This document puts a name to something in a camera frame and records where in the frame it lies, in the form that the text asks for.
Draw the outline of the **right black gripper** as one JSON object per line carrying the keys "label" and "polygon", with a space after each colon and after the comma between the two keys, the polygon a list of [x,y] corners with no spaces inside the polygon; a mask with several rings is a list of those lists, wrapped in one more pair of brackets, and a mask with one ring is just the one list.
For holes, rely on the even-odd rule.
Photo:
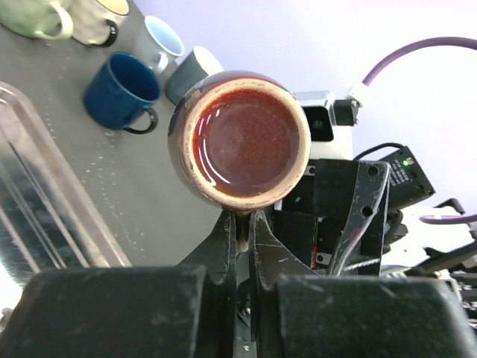
{"label": "right black gripper", "polygon": [[274,209],[274,235],[319,274],[381,271],[391,166],[384,161],[311,160]]}

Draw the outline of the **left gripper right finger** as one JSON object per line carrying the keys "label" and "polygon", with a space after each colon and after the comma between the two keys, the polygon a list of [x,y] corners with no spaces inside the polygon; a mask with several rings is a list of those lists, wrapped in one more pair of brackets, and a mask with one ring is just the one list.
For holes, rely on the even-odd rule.
{"label": "left gripper right finger", "polygon": [[258,357],[313,357],[318,276],[272,233],[263,211],[250,217],[251,330]]}

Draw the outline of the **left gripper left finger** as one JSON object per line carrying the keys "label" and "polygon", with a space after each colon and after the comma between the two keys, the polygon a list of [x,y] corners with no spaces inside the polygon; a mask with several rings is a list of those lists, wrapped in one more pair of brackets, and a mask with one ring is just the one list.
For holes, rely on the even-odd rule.
{"label": "left gripper left finger", "polygon": [[236,346],[236,216],[224,210],[211,233],[180,264],[203,266],[195,357],[233,357]]}

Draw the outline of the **dark red brown mug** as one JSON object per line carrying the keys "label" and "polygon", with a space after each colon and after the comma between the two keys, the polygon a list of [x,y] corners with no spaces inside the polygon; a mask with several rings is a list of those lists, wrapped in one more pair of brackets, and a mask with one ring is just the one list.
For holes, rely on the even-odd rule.
{"label": "dark red brown mug", "polygon": [[168,153],[183,185],[235,213],[241,224],[295,188],[310,151],[299,101],[256,72],[225,71],[199,81],[168,125]]}

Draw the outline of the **dark blue mug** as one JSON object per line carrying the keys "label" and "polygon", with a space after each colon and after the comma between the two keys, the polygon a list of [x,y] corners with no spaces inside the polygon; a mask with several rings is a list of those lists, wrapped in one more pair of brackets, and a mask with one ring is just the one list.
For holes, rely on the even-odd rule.
{"label": "dark blue mug", "polygon": [[148,134],[158,125],[154,104],[161,89],[155,74],[132,54],[112,53],[83,94],[83,106],[99,125]]}

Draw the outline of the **grey blue mug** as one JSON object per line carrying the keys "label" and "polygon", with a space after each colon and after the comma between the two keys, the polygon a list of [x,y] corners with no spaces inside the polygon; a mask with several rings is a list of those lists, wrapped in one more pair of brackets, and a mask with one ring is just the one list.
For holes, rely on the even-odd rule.
{"label": "grey blue mug", "polygon": [[177,105],[196,83],[223,71],[223,66],[212,52],[202,46],[195,46],[167,80],[165,96]]}

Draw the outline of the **pale blue footed mug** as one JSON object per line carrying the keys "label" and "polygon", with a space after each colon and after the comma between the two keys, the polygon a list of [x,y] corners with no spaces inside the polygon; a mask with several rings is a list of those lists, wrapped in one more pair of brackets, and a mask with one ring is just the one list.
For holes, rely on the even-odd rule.
{"label": "pale blue footed mug", "polygon": [[155,16],[146,16],[134,43],[133,55],[155,74],[185,53],[185,46],[175,30]]}

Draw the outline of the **cream speckled mug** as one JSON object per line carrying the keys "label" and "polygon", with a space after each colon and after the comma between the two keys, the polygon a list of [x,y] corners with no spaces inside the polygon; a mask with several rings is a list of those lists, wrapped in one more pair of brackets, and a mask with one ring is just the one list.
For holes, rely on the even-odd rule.
{"label": "cream speckled mug", "polygon": [[83,45],[110,47],[119,26],[130,13],[127,0],[77,0],[68,9],[73,21],[72,38]]}

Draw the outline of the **light green mug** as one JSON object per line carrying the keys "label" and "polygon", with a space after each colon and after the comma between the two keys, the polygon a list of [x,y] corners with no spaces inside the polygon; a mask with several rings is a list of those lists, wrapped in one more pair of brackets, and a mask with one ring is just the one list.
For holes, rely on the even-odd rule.
{"label": "light green mug", "polygon": [[68,12],[72,1],[1,1],[1,24],[24,37],[64,40],[71,37],[73,21]]}

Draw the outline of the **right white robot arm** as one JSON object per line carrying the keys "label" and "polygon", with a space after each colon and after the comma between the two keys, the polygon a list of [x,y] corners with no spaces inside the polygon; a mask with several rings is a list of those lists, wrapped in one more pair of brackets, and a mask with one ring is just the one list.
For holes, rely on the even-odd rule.
{"label": "right white robot arm", "polygon": [[[434,194],[434,188],[411,150],[398,143],[383,157],[391,165],[388,211],[383,237],[384,276],[451,277],[457,284],[470,323],[476,323],[476,265],[468,261],[476,255],[476,233],[463,224],[425,224],[418,218],[426,208],[420,202]],[[324,161],[312,164],[309,172],[275,210],[272,231],[301,262],[313,270],[325,269],[345,224],[347,201],[327,207],[324,186],[315,187],[315,170]]]}

